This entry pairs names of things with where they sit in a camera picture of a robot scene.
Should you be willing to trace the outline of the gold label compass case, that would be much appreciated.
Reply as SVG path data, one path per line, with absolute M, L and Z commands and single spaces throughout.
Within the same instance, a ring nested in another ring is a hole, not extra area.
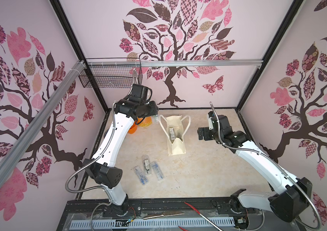
M 147 175 L 151 174 L 151 162 L 150 162 L 150 158 L 148 155 L 143 155 L 142 156 L 142 163 L 143 163 L 143 168 L 144 171 Z

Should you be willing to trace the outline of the green label compass case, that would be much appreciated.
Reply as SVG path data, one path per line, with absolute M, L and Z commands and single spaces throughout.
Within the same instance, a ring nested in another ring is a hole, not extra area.
M 158 124 L 159 121 L 160 121 L 160 117 L 159 117 L 158 114 L 156 114 L 156 115 L 152 115 L 152 116 L 151 116 L 151 120 L 152 120 L 153 124 Z

